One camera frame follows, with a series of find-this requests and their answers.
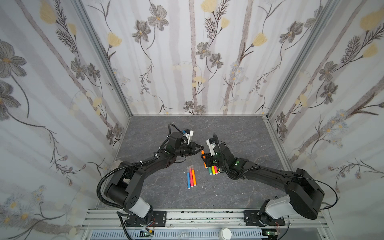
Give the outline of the orange marker pen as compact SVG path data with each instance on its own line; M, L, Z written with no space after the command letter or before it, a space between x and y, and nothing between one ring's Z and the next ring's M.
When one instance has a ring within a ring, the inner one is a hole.
M193 178L193 185L195 187L197 186L197 180L196 180L196 174L195 174L195 169L193 165L191 165L191 172L192 172L192 178Z
M206 159L206 155L205 155L205 152L204 151L201 151L201 158L204 162L204 167L207 169L207 165L206 165L206 162L205 162L205 159Z

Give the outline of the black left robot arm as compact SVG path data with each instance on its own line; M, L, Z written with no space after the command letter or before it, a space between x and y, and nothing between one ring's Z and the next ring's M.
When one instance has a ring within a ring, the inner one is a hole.
M153 173L170 167L177 157L186 158L202 151L204 147L192 141L193 134L189 129L173 132L152 157L136 163L121 162L99 181L97 197L100 202L143 220L151 219L153 207L141 198L144 181Z

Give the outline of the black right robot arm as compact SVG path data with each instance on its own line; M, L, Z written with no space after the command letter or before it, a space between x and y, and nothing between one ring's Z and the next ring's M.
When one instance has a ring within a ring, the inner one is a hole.
M264 201L257 213L257 223L261 226L292 214L317 219L325 193L305 170L292 172L265 167L234 157L228 147L221 151L219 147L207 153L201 151L201 158L207 167L220 168L231 180L256 181L286 193L284 197Z

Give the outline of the thin blue marker pen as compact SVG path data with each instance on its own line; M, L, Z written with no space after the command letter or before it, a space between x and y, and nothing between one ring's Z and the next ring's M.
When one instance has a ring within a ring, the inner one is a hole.
M189 172L189 168L187 168L186 170L187 170L187 183L188 183L188 189L191 189L191 181L190 181L190 172Z

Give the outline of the pink marker pen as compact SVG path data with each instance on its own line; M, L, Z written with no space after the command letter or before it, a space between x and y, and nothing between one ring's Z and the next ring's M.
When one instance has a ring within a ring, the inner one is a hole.
M194 187L193 172L192 167L189 166L189 178L190 178L190 188Z

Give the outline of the white round knob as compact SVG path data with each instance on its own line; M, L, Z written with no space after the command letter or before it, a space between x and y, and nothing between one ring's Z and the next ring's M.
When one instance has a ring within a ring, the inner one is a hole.
M232 236L232 231L228 228L222 228L219 231L219 240L231 240Z

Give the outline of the right small circuit board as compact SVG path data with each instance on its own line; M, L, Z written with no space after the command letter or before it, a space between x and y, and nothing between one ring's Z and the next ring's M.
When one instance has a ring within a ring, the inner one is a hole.
M263 240L277 240L278 232L275 229L262 229Z

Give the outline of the small green circuit board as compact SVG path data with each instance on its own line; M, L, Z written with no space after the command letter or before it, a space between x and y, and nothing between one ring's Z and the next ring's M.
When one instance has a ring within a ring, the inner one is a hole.
M154 236L153 230L140 231L140 238L152 238Z

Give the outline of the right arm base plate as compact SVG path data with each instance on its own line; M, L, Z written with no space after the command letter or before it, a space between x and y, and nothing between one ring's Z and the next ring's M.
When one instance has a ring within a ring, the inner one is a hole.
M272 218L266 212L267 203L270 200L266 200L262 207L259 210L248 210L243 211L244 213L244 222L248 227L277 227L277 226L285 226L286 222L283 217L279 217L277 219Z

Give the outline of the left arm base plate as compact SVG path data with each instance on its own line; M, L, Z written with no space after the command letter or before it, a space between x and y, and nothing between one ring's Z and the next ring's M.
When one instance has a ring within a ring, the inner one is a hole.
M167 211L153 211L144 219L136 215L123 217L126 227L165 227Z

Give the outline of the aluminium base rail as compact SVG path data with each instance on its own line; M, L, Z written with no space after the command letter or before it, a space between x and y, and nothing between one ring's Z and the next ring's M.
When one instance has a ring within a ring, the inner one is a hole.
M116 210L89 210L82 225L83 240L124 240L128 230L160 229L275 229L277 240L333 240L334 236L322 215L307 220L299 215L284 216L285 226L248 227L245 209L161 209L167 211L165 227L123 227Z

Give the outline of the aluminium left corner post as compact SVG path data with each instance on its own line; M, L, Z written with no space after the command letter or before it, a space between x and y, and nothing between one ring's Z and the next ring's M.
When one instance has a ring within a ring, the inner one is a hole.
M131 119L133 116L133 113L126 101L126 98L123 94L123 91L119 85L119 82L113 72L113 68L111 66L110 60L108 59L107 52L103 48L102 42L95 31L92 22L87 14L87 11L82 3L82 1L78 0L72 0L72 5L75 8L75 11L83 25L83 27L86 30L86 33L91 41L91 44L93 46L94 51L96 52L97 56L99 57L105 71L107 72L107 76L110 79L110 82L114 88L114 91L116 92L118 99L120 100L120 103L125 111L126 116Z

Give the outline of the aluminium corner post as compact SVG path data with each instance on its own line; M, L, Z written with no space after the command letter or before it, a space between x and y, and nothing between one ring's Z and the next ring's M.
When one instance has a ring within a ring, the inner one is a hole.
M315 22L313 29L309 34L309 37L305 41L305 44L303 45L301 51L299 52L297 58L295 59L294 64L292 65L290 71L286 75L285 80L283 81L274 101L272 102L270 110L266 115L266 118L268 120L270 120L273 117L273 115L277 112L277 109L280 103L282 102L284 96L289 90L291 83L294 81L294 77L296 76L298 71L301 69L302 65L304 64L304 61L310 54L311 50L314 48L316 41L320 38L322 31L326 27L328 21L334 14L340 2L341 1L332 0L332 1L327 1L327 3L325 4L323 10L319 14L318 20Z
M133 116L133 113L126 101L126 98L123 94L123 91L119 85L119 82L113 72L113 68L111 66L110 60L108 59L107 52L103 48L102 42L95 31L92 22L87 14L87 11L82 3L82 1L78 0L72 0L72 5L75 8L75 11L83 25L83 27L86 30L86 33L91 41L91 44L93 46L94 51L96 52L97 56L99 57L105 71L107 72L107 76L110 79L110 82L114 88L114 91L116 92L118 99L120 100L120 103L125 111L126 116L131 119Z

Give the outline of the aluminium right corner post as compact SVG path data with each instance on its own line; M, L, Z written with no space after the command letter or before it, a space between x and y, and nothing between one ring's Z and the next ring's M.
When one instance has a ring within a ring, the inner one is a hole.
M266 118L268 120L270 120L273 117L273 115L277 112L277 109L280 103L282 102L284 96L289 90L291 83L294 81L294 77L296 76L298 71L301 69L302 65L304 64L304 61L310 54L311 50L314 48L316 41L320 38L322 31L326 27L328 21L334 14L340 2L341 1L332 0L332 1L327 1L327 3L325 4L323 10L319 14L318 20L315 22L313 29L309 34L309 37L305 41L305 44L303 45L301 51L299 52L297 58L295 59L294 64L292 65L290 71L286 75L285 80L283 81L274 101L272 102L270 110L266 115Z

